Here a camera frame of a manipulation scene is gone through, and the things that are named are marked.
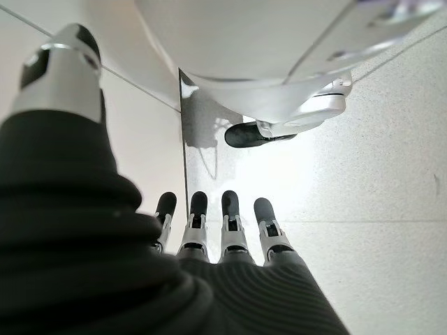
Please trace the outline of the black silver robot left hand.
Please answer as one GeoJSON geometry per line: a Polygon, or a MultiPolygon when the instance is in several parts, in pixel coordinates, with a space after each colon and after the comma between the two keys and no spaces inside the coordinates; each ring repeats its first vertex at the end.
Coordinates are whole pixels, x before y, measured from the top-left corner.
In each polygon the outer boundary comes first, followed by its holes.
{"type": "Polygon", "coordinates": [[[163,243],[176,205],[141,214],[106,126],[101,56],[81,24],[42,44],[1,123],[2,334],[346,334],[279,227],[254,211],[265,263],[244,241],[238,198],[222,195],[223,242],[205,247],[207,197],[191,199],[177,255],[163,243]]]}

